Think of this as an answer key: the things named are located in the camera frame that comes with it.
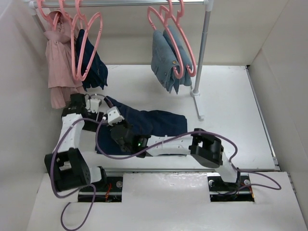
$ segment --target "pink hanger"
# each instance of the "pink hanger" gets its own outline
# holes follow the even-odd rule
[[[189,74],[190,77],[194,77],[196,75],[196,72],[197,72],[196,60],[194,58],[194,55],[193,55],[193,52],[192,52],[192,48],[191,48],[191,46],[190,46],[190,44],[189,44],[189,42],[188,42],[188,40],[186,38],[186,35],[185,35],[182,27],[180,26],[180,18],[184,16],[184,9],[185,9],[183,0],[180,0],[180,7],[181,7],[181,10],[177,12],[177,18],[175,18],[175,16],[172,14],[171,8],[168,9],[166,6],[162,6],[161,5],[159,7],[159,13],[162,16],[162,11],[163,10],[166,11],[166,14],[167,14],[167,12],[168,13],[171,12],[170,18],[173,20],[175,26],[178,28],[180,34],[182,35],[182,38],[183,38],[183,40],[184,40],[184,42],[186,44],[186,47],[188,49],[189,55],[190,55],[191,60],[192,60],[193,70],[191,70],[189,65],[186,66],[188,74]]]
[[[40,12],[40,14],[42,15],[42,17],[50,24],[52,31],[56,30],[57,27],[57,23],[60,17],[60,13],[57,12],[57,14],[55,15],[55,17],[52,19],[50,17],[50,15],[46,15],[42,9],[42,1],[45,0],[37,0],[37,4],[38,4],[38,11]]]
[[[180,72],[178,72],[177,70],[177,67],[174,66],[173,67],[173,71],[174,71],[174,75],[177,79],[180,79],[183,77],[183,74],[184,74],[184,67],[183,67],[183,62],[182,62],[182,57],[180,55],[180,52],[179,52],[179,49],[178,49],[178,46],[176,45],[175,43],[175,40],[171,34],[171,31],[169,30],[168,26],[167,26],[167,23],[168,23],[168,18],[170,18],[172,16],[172,3],[171,3],[171,0],[168,0],[168,4],[169,4],[169,8],[170,10],[167,10],[166,11],[166,14],[165,14],[165,18],[162,16],[162,14],[160,14],[156,9],[154,9],[152,6],[148,7],[148,19],[149,19],[149,22],[150,22],[150,25],[151,27],[156,30],[156,27],[154,25],[154,23],[152,22],[151,20],[151,17],[150,17],[150,13],[153,12],[157,17],[158,19],[160,20],[160,22],[164,25],[164,28],[166,30],[166,32],[168,33],[170,39],[171,39],[171,42],[172,42],[172,45],[175,49],[175,53],[177,55],[177,59],[178,59],[178,62],[179,62],[179,65],[180,65]]]
[[[99,41],[100,41],[102,30],[103,30],[103,18],[102,18],[102,14],[100,12],[97,12],[95,15],[92,16],[92,18],[88,22],[86,17],[85,17],[85,15],[81,14],[81,11],[79,9],[79,3],[82,0],[75,0],[75,8],[76,8],[77,14],[74,16],[73,21],[71,21],[70,15],[68,13],[66,13],[65,10],[64,10],[64,5],[63,5],[64,1],[65,0],[59,0],[59,5],[60,5],[60,9],[61,9],[61,12],[62,12],[63,16],[70,22],[70,26],[71,26],[71,50],[72,50],[73,78],[75,80],[84,81],[86,79],[86,77],[87,77],[87,74],[88,74],[90,68],[91,68],[91,65],[92,65],[92,62],[93,62],[93,59],[94,59],[94,55],[95,55],[95,53],[97,51],[97,47],[99,45]],[[93,53],[92,53],[92,55],[90,57],[90,61],[89,61],[88,66],[87,66],[87,68],[85,70],[85,73],[82,75],[81,74],[81,65],[82,65],[83,54],[84,54],[84,51],[85,51],[87,37],[88,37],[89,30],[90,30],[92,24],[94,23],[94,21],[97,18],[100,18],[100,30],[99,30],[98,36],[96,38],[96,42],[95,42],[95,45],[94,45]],[[80,51],[80,55],[79,55],[77,72],[76,72],[75,71],[76,64],[75,64],[75,41],[74,41],[75,35],[74,35],[74,31],[75,31],[75,26],[76,26],[76,23],[77,23],[78,19],[80,19],[81,21],[85,22],[86,28],[85,28],[85,34],[83,36],[82,43],[81,43],[81,51]]]

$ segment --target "pink dress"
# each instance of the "pink dress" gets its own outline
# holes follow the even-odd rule
[[[54,18],[58,11],[51,12]],[[82,82],[74,80],[72,74],[72,51],[70,39],[70,25],[60,13],[55,31],[51,29],[44,32],[48,38],[46,58],[48,61],[49,78],[48,88],[51,89],[51,106],[59,109],[70,101],[70,95],[84,93]]]

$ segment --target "white wall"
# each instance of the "white wall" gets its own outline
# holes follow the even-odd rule
[[[286,3],[287,0],[215,0],[205,63],[251,64]],[[74,9],[68,10],[72,15],[76,14]],[[97,11],[102,12],[104,21],[98,49],[104,62],[107,64],[151,62],[153,29],[147,20],[147,6],[82,9],[88,17]],[[181,25],[196,60],[199,56],[204,13],[203,5],[186,4],[185,15],[181,19]],[[97,31],[97,26],[93,26],[91,33],[95,34],[95,37]]]
[[[24,231],[61,120],[47,88],[46,39],[22,1],[1,1],[0,15],[0,229]]]
[[[308,1],[289,0],[250,66],[283,171],[291,173],[308,223]]]

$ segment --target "bolt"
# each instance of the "bolt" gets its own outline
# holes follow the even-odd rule
[[[116,183],[116,186],[117,186],[118,188],[122,188],[122,186],[123,186],[123,182],[118,181],[118,182]]]
[[[244,180],[244,184],[245,184],[245,185],[250,184],[250,180]]]
[[[209,185],[210,187],[213,187],[213,184],[214,184],[214,181],[213,181],[213,180],[209,180],[209,181],[208,181],[208,185]]]

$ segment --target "white tabletop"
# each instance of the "white tabletop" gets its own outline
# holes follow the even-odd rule
[[[138,110],[164,110],[185,115],[188,131],[202,128],[234,141],[238,156],[234,164],[244,169],[274,169],[270,146],[244,66],[204,66],[200,92],[205,120],[197,118],[190,88],[181,86],[179,94],[169,94],[158,82],[149,65],[108,66],[108,87],[90,92],[103,93]],[[107,106],[103,103],[101,110]],[[160,156],[145,159],[112,160],[94,154],[94,133],[82,132],[80,149],[89,165],[107,169],[205,169],[191,156]],[[233,147],[222,142],[227,157]]]
[[[307,231],[289,178],[266,173],[282,190],[253,187],[255,202],[210,202],[206,173],[125,174],[121,203],[95,203],[80,231]],[[275,187],[250,174],[252,183]],[[77,195],[57,199],[44,175],[27,231],[63,231],[60,215]],[[89,203],[72,203],[64,223],[76,228]]]

